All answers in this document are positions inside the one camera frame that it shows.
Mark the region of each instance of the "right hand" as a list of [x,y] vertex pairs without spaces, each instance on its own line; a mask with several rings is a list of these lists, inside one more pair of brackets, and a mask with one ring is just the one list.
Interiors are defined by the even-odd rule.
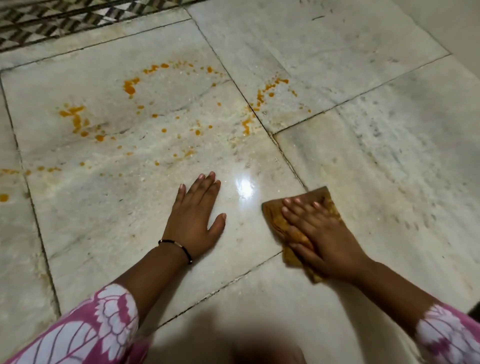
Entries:
[[286,198],[283,203],[283,216],[292,225],[288,234],[294,235],[298,229],[314,247],[312,251],[299,243],[291,243],[295,254],[318,274],[355,284],[373,261],[350,230],[318,202],[310,205],[298,198]]

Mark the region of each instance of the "brown cloth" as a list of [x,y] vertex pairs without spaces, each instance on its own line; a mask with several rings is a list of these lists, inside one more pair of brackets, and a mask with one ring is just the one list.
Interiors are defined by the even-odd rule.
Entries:
[[[290,199],[299,198],[301,202],[312,204],[314,202],[318,202],[323,207],[325,207],[330,214],[338,219],[342,224],[344,223],[338,210],[335,207],[335,204],[330,196],[330,192],[328,188],[321,187],[316,190],[307,192],[306,194],[300,194],[298,196],[290,197]],[[302,267],[305,270],[308,278],[313,283],[321,282],[323,279],[318,274],[316,274],[310,267],[304,266],[302,262],[297,258],[295,253],[288,247],[287,243],[289,241],[294,241],[296,243],[300,243],[308,247],[309,249],[313,250],[313,245],[310,240],[303,235],[303,233],[299,232],[297,236],[290,237],[287,235],[287,230],[289,227],[288,222],[282,215],[282,207],[283,207],[283,198],[279,198],[277,200],[271,200],[264,202],[262,204],[262,212],[267,220],[270,229],[275,233],[275,235],[281,240],[283,243],[283,261],[289,267]]]

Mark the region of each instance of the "person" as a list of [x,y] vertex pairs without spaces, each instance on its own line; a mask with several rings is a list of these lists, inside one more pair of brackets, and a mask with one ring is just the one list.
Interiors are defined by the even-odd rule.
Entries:
[[[137,328],[169,282],[222,234],[226,214],[207,226],[220,185],[214,172],[201,174],[188,191],[181,184],[161,243],[5,364],[67,359],[79,364],[141,363],[148,343],[132,342]],[[291,225],[289,233],[300,230],[315,248],[291,244],[296,255],[322,276],[356,286],[417,341],[432,363],[480,363],[477,322],[370,259],[348,228],[319,203],[285,199],[282,213]],[[294,345],[272,343],[247,346],[235,359],[241,364],[305,363]]]

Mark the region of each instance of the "white marble tile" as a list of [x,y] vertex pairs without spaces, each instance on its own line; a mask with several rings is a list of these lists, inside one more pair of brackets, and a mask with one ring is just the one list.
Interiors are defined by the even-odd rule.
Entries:
[[0,92],[0,361],[55,319],[28,189]]
[[0,70],[54,57],[99,43],[109,42],[117,38],[131,36],[187,19],[190,19],[188,13],[183,8],[176,8],[59,39],[33,44],[28,47],[13,49],[0,53]]
[[230,363],[228,337],[253,325],[290,334],[307,363],[417,363],[397,325],[352,287],[312,285],[280,256],[161,327],[152,363]]
[[371,255],[463,310],[480,295],[479,96],[449,56],[276,135]]
[[390,0],[210,0],[188,11],[272,133],[448,54]]
[[[130,99],[124,80],[135,77]],[[192,21],[15,68],[4,85],[63,312],[156,245],[178,185],[201,172],[222,181],[213,214],[226,212],[227,227],[153,316],[173,317],[280,251],[260,204],[303,188]],[[73,133],[63,103],[84,106],[90,125]]]
[[480,2],[470,0],[393,0],[480,77]]

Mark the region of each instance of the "black bracelet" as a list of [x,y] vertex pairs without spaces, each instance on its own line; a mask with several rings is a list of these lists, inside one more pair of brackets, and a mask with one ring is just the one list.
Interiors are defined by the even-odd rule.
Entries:
[[172,244],[175,244],[176,246],[178,246],[179,248],[181,248],[181,249],[183,250],[183,252],[185,253],[185,255],[187,256],[188,265],[190,265],[190,264],[193,263],[192,256],[191,256],[190,253],[188,252],[187,248],[185,248],[183,245],[180,245],[180,244],[178,244],[176,241],[170,240],[170,239],[160,239],[160,240],[158,241],[158,245],[160,245],[160,243],[172,243]]

